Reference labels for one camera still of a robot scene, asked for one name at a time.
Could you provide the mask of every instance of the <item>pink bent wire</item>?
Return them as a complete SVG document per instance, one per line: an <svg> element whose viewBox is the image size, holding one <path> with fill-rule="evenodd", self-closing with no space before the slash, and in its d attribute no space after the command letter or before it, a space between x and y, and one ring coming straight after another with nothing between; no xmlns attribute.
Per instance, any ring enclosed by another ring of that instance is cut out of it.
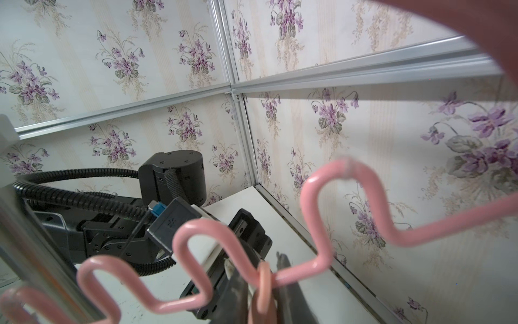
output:
<svg viewBox="0 0 518 324"><path fill-rule="evenodd" d="M326 183L337 178L353 178L363 186L381 236L387 242L402 247L424 244L518 212L518 193L515 193L413 230L400 231L394 226L383 184L376 173L365 164L346 157L325 164L304 183L300 204L308 204L303 209L305 218L306 211L311 218L320 218L316 205L318 193Z"/></svg>
<svg viewBox="0 0 518 324"><path fill-rule="evenodd" d="M304 214L310 215L306 208L306 206L302 206ZM318 255L313 260L276 272L272 275L272 288L289 285L317 275L325 271L332 262L333 250L322 220L320 218L315 219L313 216L306 216L305 220L315 241ZM95 324L117 324L121 319L121 311L117 303L97 280L93 273L95 270L103 270L117 277L147 310L156 314L196 309L208 304L212 298L212 284L188 247L189 239L199 234L211 236L218 241L229 255L239 274L255 287L260 285L259 272L250 262L238 238L231 229L220 222L210 219L191 220L178 229L173 238L172 247L178 263L192 278L200 293L164 302L156 299L151 294L135 270L122 259L113 256L91 257L84 261L79 268L77 282L88 299L107 316L106 319ZM36 322L23 309L22 303L33 307L53 323L75 324L50 298L30 287L23 287L17 291L12 290L9 293L4 293L0 300L0 307L2 310L6 310L6 316L14 323L25 323L25 320L29 318Z"/></svg>

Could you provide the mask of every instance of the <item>white table surface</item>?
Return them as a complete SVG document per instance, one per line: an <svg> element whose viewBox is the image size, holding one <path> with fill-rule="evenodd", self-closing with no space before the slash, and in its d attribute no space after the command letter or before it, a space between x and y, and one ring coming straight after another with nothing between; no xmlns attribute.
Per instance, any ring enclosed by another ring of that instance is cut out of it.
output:
<svg viewBox="0 0 518 324"><path fill-rule="evenodd" d="M272 239L272 247L266 256L266 261L270 263L273 271L277 270L277 251L285 253L292 264L314 258L313 251L253 187L214 203L206 210L228 224L241 208L251 212ZM213 249L213 240L208 237L199 237L196 240L194 237L189 246L194 249L193 254L198 255L197 259L200 260ZM155 315L141 306L119 280L102 271L96 271L95 274L118 302L122 311L121 323L208 323L208 321L197 320L190 312ZM172 300L180 296L190 278L177 264L171 269L144 277L142 280L157 298ZM377 323L331 271L300 281L299 284L311 310L321 324Z"/></svg>

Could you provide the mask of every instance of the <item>braided cable sleeve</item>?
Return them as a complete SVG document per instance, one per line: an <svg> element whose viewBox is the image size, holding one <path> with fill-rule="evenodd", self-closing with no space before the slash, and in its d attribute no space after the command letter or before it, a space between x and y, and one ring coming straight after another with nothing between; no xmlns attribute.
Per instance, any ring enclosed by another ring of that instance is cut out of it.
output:
<svg viewBox="0 0 518 324"><path fill-rule="evenodd" d="M101 214L118 216L124 219L139 221L148 210L122 203L110 198L91 195L84 192L74 192L58 188L46 187L40 183L90 177L131 177L138 178L138 172L126 169L90 168L61 171L38 172L20 177L13 186L16 192L26 198L45 203L76 207L91 210Z"/></svg>
<svg viewBox="0 0 518 324"><path fill-rule="evenodd" d="M187 201L187 196L185 196L185 192L180 185L180 181L178 180L175 169L168 169L166 172L164 172L164 179L167 185L167 189L169 189L173 199L182 197L185 201Z"/></svg>
<svg viewBox="0 0 518 324"><path fill-rule="evenodd" d="M138 171L109 167L95 167L84 169L35 172L31 174L22 175L19 177L19 179L29 181L34 184L44 184L46 182L95 177L127 177L138 179Z"/></svg>
<svg viewBox="0 0 518 324"><path fill-rule="evenodd" d="M171 258L166 258L159 262L144 264L138 264L129 261L126 262L129 263L141 277L157 274L159 272L169 269L170 267L176 264L176 261Z"/></svg>

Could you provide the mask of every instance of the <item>purple flower print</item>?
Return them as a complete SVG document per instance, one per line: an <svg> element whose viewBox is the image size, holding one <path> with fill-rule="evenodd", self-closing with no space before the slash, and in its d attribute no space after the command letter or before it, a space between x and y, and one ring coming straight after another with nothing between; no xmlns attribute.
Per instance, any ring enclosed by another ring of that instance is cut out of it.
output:
<svg viewBox="0 0 518 324"><path fill-rule="evenodd" d="M304 28L304 26L303 26L304 20L302 19L302 15L300 13L297 15L297 19L295 20L295 22L298 27L298 32L300 33L300 31Z"/></svg>
<svg viewBox="0 0 518 324"><path fill-rule="evenodd" d="M152 4L154 6L154 4L149 2L149 0L146 1L146 4ZM101 35L105 34L102 34L101 31L97 31L97 38L99 39L99 44L102 46L102 51L96 55L96 58L100 55L102 57L101 62L105 67L111 69L113 66L115 70L113 73L117 78L119 78L119 81L116 82L122 85L122 91L124 93L127 93L128 89L131 88L136 92L137 98L140 98L140 96L145 92L145 84L138 79L139 59L135 53L138 53L138 56L143 58L144 53L142 49L137 47L135 50L132 50L132 48L128 46L128 44L134 45L131 42L130 37L126 40L121 40L118 34L112 33L109 35L109 38L119 44L121 48L112 47L110 51L105 47L102 39L100 39Z"/></svg>
<svg viewBox="0 0 518 324"><path fill-rule="evenodd" d="M116 58L121 58L121 57L122 57L121 50L120 50L120 49L118 49L118 48L113 47L113 48L111 49L111 53L112 53L112 54L113 54L113 56L114 56L114 57L116 57Z"/></svg>
<svg viewBox="0 0 518 324"><path fill-rule="evenodd" d="M234 159L236 156L238 156L238 153L233 149L233 146L234 145L229 145L227 147L220 143L217 146L220 149L216 149L216 151L213 150L213 157L210 159L210 163L212 163L214 167L219 168L220 176L224 178L229 177L231 182L236 177L234 170Z"/></svg>
<svg viewBox="0 0 518 324"><path fill-rule="evenodd" d="M135 56L135 54L133 54L133 52L131 52L131 53L128 55L128 61L131 61L131 62L138 62L138 58Z"/></svg>
<svg viewBox="0 0 518 324"><path fill-rule="evenodd" d="M29 156L28 160L31 162L41 162L41 158L34 153Z"/></svg>
<svg viewBox="0 0 518 324"><path fill-rule="evenodd" d="M111 147L112 144L113 144L113 141L111 140L111 138L107 138L104 140L103 144L106 146L106 147Z"/></svg>
<svg viewBox="0 0 518 324"><path fill-rule="evenodd" d="M504 167L511 166L511 159L516 158L517 154L514 151L508 149L511 141L509 139L503 139L496 142L495 147L486 147L483 149L486 161L489 164L500 163Z"/></svg>
<svg viewBox="0 0 518 324"><path fill-rule="evenodd" d="M437 130L437 127L432 126L430 127L430 130L428 131L428 134L421 135L421 138L424 140L429 140L434 145L439 144L439 141L444 138L444 133L439 133Z"/></svg>
<svg viewBox="0 0 518 324"><path fill-rule="evenodd" d="M324 88L324 90L322 90L322 97L324 98L325 101L331 100L331 92L329 91L328 88Z"/></svg>
<svg viewBox="0 0 518 324"><path fill-rule="evenodd" d="M200 28L202 27L194 30L193 38L186 30L179 31L180 37L185 39L188 44L188 46L184 46L183 43L179 45L178 52L181 54L180 64L190 65L193 75L197 75L200 72L202 75L208 75L209 69L211 71L215 70L214 63L211 61L213 53L210 50L210 45L200 35Z"/></svg>
<svg viewBox="0 0 518 324"><path fill-rule="evenodd" d="M290 167L290 174L293 177L294 191L297 196L299 196L302 186L309 178L309 172L314 164L311 162L304 162L304 156L300 152L298 155L293 155L293 152L295 152L295 149L292 147L292 160L288 163L288 166Z"/></svg>
<svg viewBox="0 0 518 324"><path fill-rule="evenodd" d="M198 120L198 116L193 112L190 112L186 107L182 107L181 109L176 108L176 106L170 106L167 108L169 112L173 112L176 115L176 118L168 118L167 124L169 125L169 134L170 135L179 135L181 142L187 141L196 141L200 138L203 133L200 129L200 121Z"/></svg>
<svg viewBox="0 0 518 324"><path fill-rule="evenodd" d="M59 93L57 93L54 89L49 93L53 100L57 100L60 98Z"/></svg>
<svg viewBox="0 0 518 324"><path fill-rule="evenodd" d="M239 20L235 21L235 26L233 29L234 33L234 48L239 49L239 55L242 59L248 58L249 55L252 54L252 48L250 47L250 31L248 30L248 24L245 19L241 16L241 11L239 13Z"/></svg>
<svg viewBox="0 0 518 324"><path fill-rule="evenodd" d="M493 131L514 119L513 115L506 116L506 110L501 106L495 106L486 114L478 113L469 116L469 120L475 123L472 129L479 132L480 138L491 136Z"/></svg>
<svg viewBox="0 0 518 324"><path fill-rule="evenodd" d="M349 108L346 104L346 99L344 97L342 97L342 99L338 100L336 102L336 105L340 109L340 111L343 113L347 112L347 109Z"/></svg>
<svg viewBox="0 0 518 324"><path fill-rule="evenodd" d="M411 309L414 309L416 311L420 311L422 309L421 304L411 299L410 297L408 297L407 304L410 306Z"/></svg>
<svg viewBox="0 0 518 324"><path fill-rule="evenodd" d="M394 309L394 314L396 314L396 316L402 320L408 320L408 318L405 316L405 311L401 307L396 307Z"/></svg>
<svg viewBox="0 0 518 324"><path fill-rule="evenodd" d="M98 134L100 138L92 136L90 138L90 145L93 145L93 156L104 155L108 159L108 164L119 163L126 165L131 163L129 161L130 155L134 157L136 155L135 150L131 147L134 140L130 139L129 136L126 138L127 133L114 125L107 125L106 128L102 128L99 124L95 124L95 128L98 128Z"/></svg>
<svg viewBox="0 0 518 324"><path fill-rule="evenodd" d="M261 165L260 176L265 185L270 183L271 161L268 154L268 141L257 139L257 159Z"/></svg>
<svg viewBox="0 0 518 324"><path fill-rule="evenodd" d="M32 73L32 69L30 66L27 66L25 62L21 61L16 65L23 73L29 74Z"/></svg>
<svg viewBox="0 0 518 324"><path fill-rule="evenodd" d="M462 158L466 161L463 165L465 172L482 174L488 169L485 155L480 151L464 154Z"/></svg>
<svg viewBox="0 0 518 324"><path fill-rule="evenodd" d="M7 153L0 157L9 166L15 176L41 172L43 167L42 157L48 157L48 152L43 148L36 148L32 144L24 143L20 146L14 145L12 149L16 152Z"/></svg>
<svg viewBox="0 0 518 324"><path fill-rule="evenodd" d="M444 98L444 103L437 110L445 115L453 115L457 107L464 105L464 102L457 99L457 92L452 91L447 98Z"/></svg>
<svg viewBox="0 0 518 324"><path fill-rule="evenodd" d="M16 153L7 153L7 158L10 160L13 160L15 162L20 160L20 158L18 157L18 154L16 154Z"/></svg>
<svg viewBox="0 0 518 324"><path fill-rule="evenodd" d="M22 75L16 71L14 72L10 77L9 79L13 80L14 82L18 83L18 84L22 84Z"/></svg>
<svg viewBox="0 0 518 324"><path fill-rule="evenodd" d="M354 108L358 108L358 94L357 93L354 94L354 98L351 101L351 106Z"/></svg>

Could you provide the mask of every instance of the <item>aluminum rail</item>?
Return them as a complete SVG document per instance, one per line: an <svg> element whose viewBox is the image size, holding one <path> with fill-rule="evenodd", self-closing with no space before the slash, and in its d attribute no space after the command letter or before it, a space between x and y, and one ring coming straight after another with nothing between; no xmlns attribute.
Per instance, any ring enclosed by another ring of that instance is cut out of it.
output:
<svg viewBox="0 0 518 324"><path fill-rule="evenodd" d="M464 36L432 41L363 57L313 66L252 81L238 82L237 67L229 42L229 26L221 1L211 0L217 26L219 47L224 53L224 66L229 83L180 92L118 107L102 109L16 128L21 139L58 132L89 123L136 114L175 103L220 93L240 94L320 87L349 86L436 80L474 76L500 75L500 67Z"/></svg>

